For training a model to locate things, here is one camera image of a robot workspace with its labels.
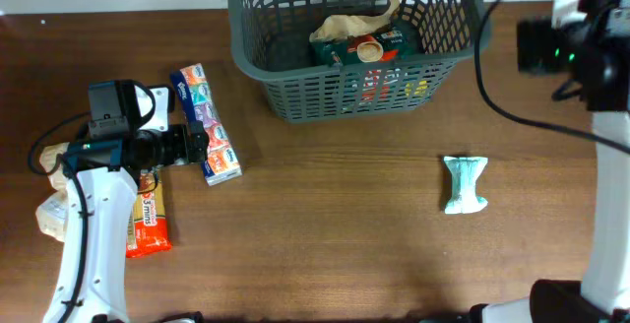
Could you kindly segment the green Nescafe coffee bag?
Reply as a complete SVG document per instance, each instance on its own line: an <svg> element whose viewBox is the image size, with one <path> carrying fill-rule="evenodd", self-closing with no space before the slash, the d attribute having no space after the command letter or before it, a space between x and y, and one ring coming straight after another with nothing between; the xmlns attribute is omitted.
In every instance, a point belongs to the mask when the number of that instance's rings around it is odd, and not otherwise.
<svg viewBox="0 0 630 323"><path fill-rule="evenodd" d="M310 46L318 64L332 67L399 61L424 52L412 40L406 27L399 23L391 23L376 32L344 40L311 42ZM348 73L342 101L343 111L351 108L350 98L357 91L361 91L358 106L367 106L375 99L386 100L400 76L400 68L387 72L381 69L367 70L361 77L358 72Z"/></svg>

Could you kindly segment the beige paper pouch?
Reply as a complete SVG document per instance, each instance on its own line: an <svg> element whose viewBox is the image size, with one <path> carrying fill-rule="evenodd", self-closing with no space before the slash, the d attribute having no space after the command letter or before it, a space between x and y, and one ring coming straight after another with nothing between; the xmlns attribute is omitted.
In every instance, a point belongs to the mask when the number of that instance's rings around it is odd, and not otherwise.
<svg viewBox="0 0 630 323"><path fill-rule="evenodd" d="M400 8L400 0L388 0L389 7L379 16L331 15L309 36L310 42L330 42L378 31L391 22Z"/></svg>

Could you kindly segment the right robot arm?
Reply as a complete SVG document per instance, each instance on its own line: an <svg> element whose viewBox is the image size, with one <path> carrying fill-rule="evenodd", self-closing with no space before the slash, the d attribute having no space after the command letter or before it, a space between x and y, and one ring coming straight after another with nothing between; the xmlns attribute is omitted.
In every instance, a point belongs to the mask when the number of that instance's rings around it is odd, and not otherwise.
<svg viewBox="0 0 630 323"><path fill-rule="evenodd" d="M629 319L629 0L554 0L543 20L517 26L519 68L569 72L593 116L590 132L516 116L483 100L501 116L597 145L597 201L589 266L581 281L541 279L528 297L472 309L481 322L626 322Z"/></svg>

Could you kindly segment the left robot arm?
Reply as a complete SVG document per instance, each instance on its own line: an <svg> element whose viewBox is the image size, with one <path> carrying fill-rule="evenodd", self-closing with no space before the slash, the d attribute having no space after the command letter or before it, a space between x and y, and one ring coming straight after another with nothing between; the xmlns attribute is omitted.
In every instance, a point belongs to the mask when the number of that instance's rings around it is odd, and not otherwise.
<svg viewBox="0 0 630 323"><path fill-rule="evenodd" d="M166 130L99 130L59 156L69 208L47 322L126 322L127 225L142 172L202 161L209 137L199 121Z"/></svg>

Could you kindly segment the Kleenex tissue multipack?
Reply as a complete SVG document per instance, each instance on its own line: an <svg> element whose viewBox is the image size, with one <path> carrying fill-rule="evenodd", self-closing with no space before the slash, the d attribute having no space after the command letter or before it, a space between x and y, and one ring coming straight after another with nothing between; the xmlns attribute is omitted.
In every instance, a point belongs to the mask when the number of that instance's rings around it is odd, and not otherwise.
<svg viewBox="0 0 630 323"><path fill-rule="evenodd" d="M209 138L207 156L202 162L207 183L212 186L240 176L240 163L221 123L203 66L197 63L172 72L170 81L178 94L187 121L201 122Z"/></svg>

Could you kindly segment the San Remo spaghetti packet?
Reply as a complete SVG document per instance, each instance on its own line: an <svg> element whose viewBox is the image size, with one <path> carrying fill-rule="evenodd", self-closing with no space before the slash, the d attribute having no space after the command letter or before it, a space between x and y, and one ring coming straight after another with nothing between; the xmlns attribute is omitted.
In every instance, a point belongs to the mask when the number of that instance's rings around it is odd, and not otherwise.
<svg viewBox="0 0 630 323"><path fill-rule="evenodd" d="M127 228L126 257L139 258L171 248L159 172L142 174Z"/></svg>

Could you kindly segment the small teal white packet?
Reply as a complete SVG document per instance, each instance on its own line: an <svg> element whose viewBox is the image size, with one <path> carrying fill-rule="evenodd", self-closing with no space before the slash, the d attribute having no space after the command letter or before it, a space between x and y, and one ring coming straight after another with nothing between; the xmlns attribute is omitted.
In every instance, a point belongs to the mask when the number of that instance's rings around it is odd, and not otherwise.
<svg viewBox="0 0 630 323"><path fill-rule="evenodd" d="M444 164L452 177L451 198L444 213L463 215L478 213L485 209L488 201L476 195L476 182L488 164L485 157L444 157Z"/></svg>

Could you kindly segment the crumpled clear plastic pouch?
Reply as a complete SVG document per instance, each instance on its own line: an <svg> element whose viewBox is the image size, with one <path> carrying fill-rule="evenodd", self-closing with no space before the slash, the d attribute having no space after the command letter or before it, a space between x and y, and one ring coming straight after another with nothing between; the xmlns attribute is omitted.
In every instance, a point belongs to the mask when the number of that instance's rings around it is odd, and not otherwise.
<svg viewBox="0 0 630 323"><path fill-rule="evenodd" d="M56 157L64 154L68 147L68 142L47 146L39 156L39 163L46 172L49 172L48 179L55 192L37 207L35 216L40 231L60 242L64 241L67 229L69 202L66 185L68 179L63 175L61 167L55 171L52 169Z"/></svg>

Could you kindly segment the dark grey plastic basket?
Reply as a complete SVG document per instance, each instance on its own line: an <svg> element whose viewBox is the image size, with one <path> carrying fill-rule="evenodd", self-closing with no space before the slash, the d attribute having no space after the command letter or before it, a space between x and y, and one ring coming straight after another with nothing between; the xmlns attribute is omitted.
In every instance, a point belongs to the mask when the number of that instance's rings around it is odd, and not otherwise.
<svg viewBox="0 0 630 323"><path fill-rule="evenodd" d="M406 51L391 61L318 61L309 36L332 15L377 16L388 0L228 0L231 52L264 86L287 122L414 110L428 102L457 63L473 57L483 0L400 0L392 22Z"/></svg>

